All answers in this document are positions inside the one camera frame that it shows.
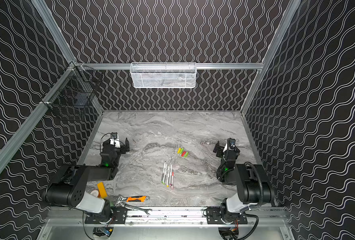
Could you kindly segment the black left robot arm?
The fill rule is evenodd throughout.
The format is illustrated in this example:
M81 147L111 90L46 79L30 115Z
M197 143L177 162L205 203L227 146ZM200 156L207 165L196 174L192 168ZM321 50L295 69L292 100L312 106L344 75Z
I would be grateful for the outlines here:
M121 155L129 151L128 139L125 142L116 139L104 141L99 165L61 166L45 188L43 199L52 206L77 209L96 222L109 223L113 217L109 201L86 192L86 185L88 182L113 180Z

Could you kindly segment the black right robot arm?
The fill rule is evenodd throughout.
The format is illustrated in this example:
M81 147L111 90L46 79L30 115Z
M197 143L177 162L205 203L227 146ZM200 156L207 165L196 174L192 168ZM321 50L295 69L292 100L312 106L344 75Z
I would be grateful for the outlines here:
M247 211L274 203L274 190L263 166L251 162L236 163L240 150L235 139L227 139L225 146L217 142L213 152L221 159L216 171L217 180L235 186L237 192L225 198L219 207L207 208L208 224L246 224Z

